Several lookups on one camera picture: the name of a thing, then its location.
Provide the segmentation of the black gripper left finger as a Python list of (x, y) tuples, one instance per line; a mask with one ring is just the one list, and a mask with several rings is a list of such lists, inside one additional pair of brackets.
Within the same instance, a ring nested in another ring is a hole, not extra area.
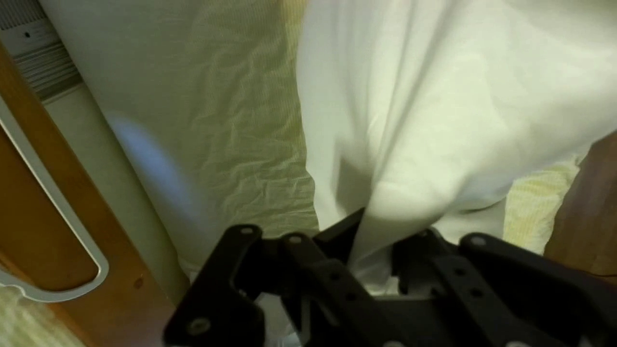
[(230, 228), (168, 321), (164, 347), (318, 347), (307, 267), (320, 259), (307, 234)]

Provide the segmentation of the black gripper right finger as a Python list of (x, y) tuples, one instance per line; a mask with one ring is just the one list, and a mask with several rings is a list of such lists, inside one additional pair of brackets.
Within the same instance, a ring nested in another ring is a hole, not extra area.
[(617, 347), (617, 290), (531, 251), (428, 230), (394, 247), (411, 347)]

